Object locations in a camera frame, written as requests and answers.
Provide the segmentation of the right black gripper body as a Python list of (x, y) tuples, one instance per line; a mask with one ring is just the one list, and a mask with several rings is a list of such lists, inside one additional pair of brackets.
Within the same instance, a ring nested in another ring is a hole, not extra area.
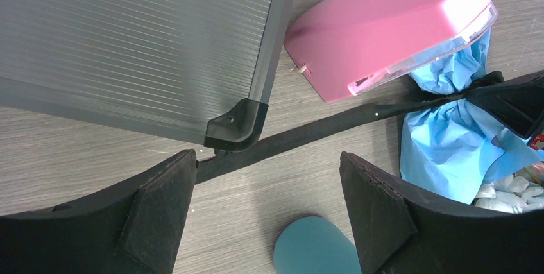
[(467, 100), (523, 139), (543, 133), (543, 71), (478, 87)]

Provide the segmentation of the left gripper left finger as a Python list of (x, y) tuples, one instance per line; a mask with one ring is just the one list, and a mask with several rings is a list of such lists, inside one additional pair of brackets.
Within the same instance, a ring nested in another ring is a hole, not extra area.
[(195, 186), (194, 150), (84, 197), (1, 217), (2, 273), (171, 273)]

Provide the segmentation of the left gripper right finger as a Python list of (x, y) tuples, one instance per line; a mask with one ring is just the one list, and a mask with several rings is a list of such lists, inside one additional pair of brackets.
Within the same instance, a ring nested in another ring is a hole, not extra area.
[(543, 212), (450, 200), (353, 153), (339, 174), (363, 273), (542, 273)]

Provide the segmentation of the blue flower bouquet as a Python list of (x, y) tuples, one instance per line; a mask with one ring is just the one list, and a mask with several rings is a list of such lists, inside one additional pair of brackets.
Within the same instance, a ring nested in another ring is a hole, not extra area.
[[(421, 90), (453, 94), (486, 75), (491, 30), (466, 49), (415, 70)], [(543, 150), (526, 145), (487, 112), (465, 99), (408, 113), (402, 125), (400, 176), (451, 200), (520, 214), (543, 210), (543, 178), (523, 168), (543, 162)]]

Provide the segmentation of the black ribbon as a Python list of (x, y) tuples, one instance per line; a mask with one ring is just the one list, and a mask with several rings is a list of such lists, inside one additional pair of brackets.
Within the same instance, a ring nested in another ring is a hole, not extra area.
[(360, 105), (303, 126), (266, 137), (242, 152), (226, 154), (217, 150), (215, 157), (202, 160), (198, 163), (196, 183), (202, 184), (213, 178), (237, 171), (267, 158), (364, 124), (390, 117), (403, 116), (410, 112), (440, 107), (446, 103), (465, 98), (466, 93), (473, 89), (496, 85), (503, 81), (504, 77), (502, 73), (500, 71), (493, 71), (475, 80), (468, 88), (460, 92), (446, 95), (421, 91), (420, 96), (423, 98), (423, 101)]

